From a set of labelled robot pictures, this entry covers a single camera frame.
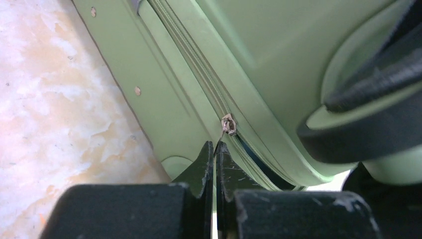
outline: green suitcase shell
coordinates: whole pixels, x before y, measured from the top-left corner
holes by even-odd
[[[296,128],[371,57],[408,0],[74,0],[171,178],[225,135],[233,160],[277,187],[247,147],[293,190],[354,164],[312,159]]]

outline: green suitcase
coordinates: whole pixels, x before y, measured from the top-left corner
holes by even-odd
[[[224,135],[268,190],[327,183],[299,123],[382,45],[409,0],[74,0],[171,178]]]

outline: zipper slider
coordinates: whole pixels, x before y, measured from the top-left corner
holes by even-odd
[[[217,144],[215,145],[215,150],[214,150],[214,154],[213,154],[214,158],[217,155],[217,150],[220,146],[221,139],[223,138],[224,133],[227,133],[230,136],[236,135],[236,130],[237,130],[236,129],[236,122],[234,121],[232,114],[227,114],[221,119],[221,126],[222,126],[221,135],[220,135],[220,138],[217,141]]]

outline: marble floor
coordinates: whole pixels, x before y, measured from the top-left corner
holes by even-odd
[[[0,0],[0,76],[0,239],[74,184],[169,182],[70,0]]]

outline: screw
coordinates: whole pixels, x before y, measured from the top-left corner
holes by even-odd
[[[95,17],[97,15],[97,11],[95,10],[95,7],[91,8],[91,16]]]
[[[140,96],[141,95],[141,89],[139,87],[135,87],[135,94],[137,96]]]

